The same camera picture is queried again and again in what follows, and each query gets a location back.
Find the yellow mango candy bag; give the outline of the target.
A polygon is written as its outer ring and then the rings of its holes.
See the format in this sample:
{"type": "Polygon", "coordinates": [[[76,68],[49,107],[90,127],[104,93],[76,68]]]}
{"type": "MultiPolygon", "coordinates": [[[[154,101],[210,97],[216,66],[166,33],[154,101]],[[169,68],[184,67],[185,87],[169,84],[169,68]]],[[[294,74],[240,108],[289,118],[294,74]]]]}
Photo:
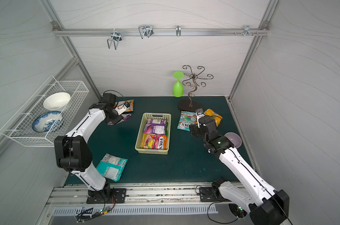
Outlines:
{"type": "Polygon", "coordinates": [[[216,122],[216,126],[218,127],[221,122],[222,122],[222,116],[220,116],[219,114],[215,113],[212,109],[207,109],[204,114],[206,116],[209,116],[211,118],[213,118],[216,122]]]}

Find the orange Fox's candy bag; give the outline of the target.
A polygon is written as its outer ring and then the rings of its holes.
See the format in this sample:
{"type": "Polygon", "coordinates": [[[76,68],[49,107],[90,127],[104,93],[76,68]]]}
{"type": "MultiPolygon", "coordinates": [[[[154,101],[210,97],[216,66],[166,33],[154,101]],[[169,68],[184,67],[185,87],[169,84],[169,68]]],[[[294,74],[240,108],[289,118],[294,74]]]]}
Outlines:
{"type": "Polygon", "coordinates": [[[124,109],[126,107],[125,113],[134,111],[134,99],[119,101],[116,103],[116,109],[124,109]]]}

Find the teal Fox's mint candy bag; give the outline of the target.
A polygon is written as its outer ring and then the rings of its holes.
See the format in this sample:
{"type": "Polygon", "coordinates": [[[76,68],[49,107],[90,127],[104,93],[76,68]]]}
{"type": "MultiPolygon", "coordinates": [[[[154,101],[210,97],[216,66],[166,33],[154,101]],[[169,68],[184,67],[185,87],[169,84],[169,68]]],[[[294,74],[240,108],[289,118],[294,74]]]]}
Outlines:
{"type": "Polygon", "coordinates": [[[190,131],[189,126],[197,123],[197,116],[195,112],[182,111],[179,119],[177,129],[190,131]]]}

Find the purple candy bag back side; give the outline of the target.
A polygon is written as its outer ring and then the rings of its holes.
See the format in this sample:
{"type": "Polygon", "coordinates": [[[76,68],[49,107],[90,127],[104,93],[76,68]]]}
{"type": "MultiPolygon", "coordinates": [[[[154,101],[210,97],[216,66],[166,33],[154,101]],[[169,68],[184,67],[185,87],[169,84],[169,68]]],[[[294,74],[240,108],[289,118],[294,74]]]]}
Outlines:
{"type": "Polygon", "coordinates": [[[165,119],[147,119],[144,127],[144,134],[165,135],[168,121],[165,119]]]}

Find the pale green plastic basket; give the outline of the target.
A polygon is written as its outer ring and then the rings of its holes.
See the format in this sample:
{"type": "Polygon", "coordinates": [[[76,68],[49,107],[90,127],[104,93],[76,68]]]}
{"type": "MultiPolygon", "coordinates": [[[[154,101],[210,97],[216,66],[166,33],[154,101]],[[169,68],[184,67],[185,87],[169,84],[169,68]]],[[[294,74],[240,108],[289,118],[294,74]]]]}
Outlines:
{"type": "Polygon", "coordinates": [[[171,128],[171,114],[170,113],[156,113],[156,112],[145,112],[142,115],[142,119],[140,122],[138,137],[135,144],[135,150],[137,150],[141,154],[160,154],[160,155],[167,155],[170,147],[170,128],[171,128]],[[166,136],[167,140],[167,149],[165,150],[151,150],[151,149],[142,149],[141,143],[142,138],[144,135],[144,127],[147,119],[165,119],[168,121],[167,124],[167,132],[166,136]]]}

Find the Fox's fruits candy bag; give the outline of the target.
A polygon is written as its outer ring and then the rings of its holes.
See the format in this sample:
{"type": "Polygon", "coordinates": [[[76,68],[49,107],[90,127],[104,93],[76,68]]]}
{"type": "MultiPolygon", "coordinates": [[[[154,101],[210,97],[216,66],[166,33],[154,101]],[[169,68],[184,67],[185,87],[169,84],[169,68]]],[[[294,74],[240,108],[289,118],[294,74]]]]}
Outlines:
{"type": "Polygon", "coordinates": [[[151,150],[165,150],[167,149],[166,135],[144,134],[142,138],[141,148],[151,150]]]}

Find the teal candy bag back side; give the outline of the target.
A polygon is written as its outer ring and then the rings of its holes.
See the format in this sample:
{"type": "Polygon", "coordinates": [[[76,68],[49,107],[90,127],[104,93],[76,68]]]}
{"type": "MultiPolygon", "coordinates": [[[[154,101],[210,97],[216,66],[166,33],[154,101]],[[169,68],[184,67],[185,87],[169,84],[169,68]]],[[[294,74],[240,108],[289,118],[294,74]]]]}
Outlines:
{"type": "Polygon", "coordinates": [[[116,157],[107,153],[99,162],[96,169],[101,176],[114,182],[118,182],[121,178],[127,161],[128,159],[116,157]]]}

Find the purple Fox's berries candy bag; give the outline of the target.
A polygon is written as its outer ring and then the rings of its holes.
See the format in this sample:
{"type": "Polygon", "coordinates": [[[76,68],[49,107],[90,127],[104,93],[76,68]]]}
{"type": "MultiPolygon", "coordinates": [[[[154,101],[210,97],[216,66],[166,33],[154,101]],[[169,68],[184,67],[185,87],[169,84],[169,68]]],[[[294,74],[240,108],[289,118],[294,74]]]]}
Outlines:
{"type": "Polygon", "coordinates": [[[110,126],[116,125],[121,122],[125,122],[132,117],[131,113],[121,114],[116,119],[110,120],[107,124],[110,126]]]}

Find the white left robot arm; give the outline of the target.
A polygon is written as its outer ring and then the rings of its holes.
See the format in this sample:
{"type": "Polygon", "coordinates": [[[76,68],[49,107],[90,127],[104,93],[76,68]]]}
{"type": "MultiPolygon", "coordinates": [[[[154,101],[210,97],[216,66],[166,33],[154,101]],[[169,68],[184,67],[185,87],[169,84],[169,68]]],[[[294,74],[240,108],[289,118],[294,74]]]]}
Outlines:
{"type": "Polygon", "coordinates": [[[127,101],[117,104],[116,95],[103,93],[101,102],[92,104],[86,116],[66,135],[54,140],[56,164],[59,168],[77,176],[87,187],[91,198],[109,201],[111,187],[93,165],[93,155],[88,140],[103,121],[118,123],[129,107],[127,101]]]}

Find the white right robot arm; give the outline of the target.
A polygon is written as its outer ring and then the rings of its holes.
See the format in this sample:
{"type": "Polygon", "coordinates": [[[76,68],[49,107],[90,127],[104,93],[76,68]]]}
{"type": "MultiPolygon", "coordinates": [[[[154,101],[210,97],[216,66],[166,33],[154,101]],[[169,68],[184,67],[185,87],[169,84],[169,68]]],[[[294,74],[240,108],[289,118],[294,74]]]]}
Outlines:
{"type": "Polygon", "coordinates": [[[190,133],[201,137],[208,153],[227,166],[244,189],[223,178],[212,184],[218,200],[229,200],[245,211],[255,225],[279,225],[289,218],[290,198],[284,190],[277,191],[243,160],[235,145],[218,134],[216,121],[201,110],[196,112],[197,123],[189,126],[190,133]]]}

